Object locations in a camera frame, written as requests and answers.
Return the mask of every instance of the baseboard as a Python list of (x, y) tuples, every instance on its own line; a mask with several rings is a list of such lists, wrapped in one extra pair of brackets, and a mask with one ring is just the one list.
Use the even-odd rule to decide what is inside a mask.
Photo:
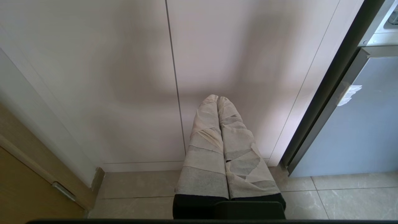
[(99, 188), (101, 187), (105, 172), (100, 167), (97, 167), (96, 173), (94, 174), (93, 181), (91, 182), (90, 189), (94, 192), (95, 196), (98, 195)]
[(105, 172), (138, 172), (181, 170), (183, 161), (149, 162), (149, 163), (106, 163), (102, 165)]

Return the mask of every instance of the tiled floor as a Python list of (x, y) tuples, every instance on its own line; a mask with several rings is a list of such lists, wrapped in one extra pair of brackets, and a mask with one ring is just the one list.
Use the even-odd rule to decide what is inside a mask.
[[(288, 178), (270, 171), (287, 219), (398, 219), (398, 172)], [(90, 218), (172, 219), (179, 171), (106, 173)]]

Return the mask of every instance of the paper wrapping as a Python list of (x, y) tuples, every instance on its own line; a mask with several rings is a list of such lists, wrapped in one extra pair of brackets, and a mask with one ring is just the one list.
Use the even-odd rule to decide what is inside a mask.
[(177, 194), (228, 197), (218, 96), (208, 96), (196, 111)]
[(217, 107), (230, 199), (280, 193), (234, 104), (221, 96)]

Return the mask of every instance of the white cabinet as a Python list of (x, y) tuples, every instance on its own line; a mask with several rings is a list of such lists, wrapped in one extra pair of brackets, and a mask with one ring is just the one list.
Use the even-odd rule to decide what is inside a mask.
[(179, 169), (210, 94), (276, 165), (362, 1), (2, 1), (0, 48), (105, 171)]

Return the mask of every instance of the refrigerator door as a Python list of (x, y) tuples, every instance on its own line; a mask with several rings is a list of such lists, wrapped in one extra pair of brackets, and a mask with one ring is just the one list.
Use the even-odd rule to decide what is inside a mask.
[(398, 46), (361, 48), (324, 112), (291, 177), (398, 170)]

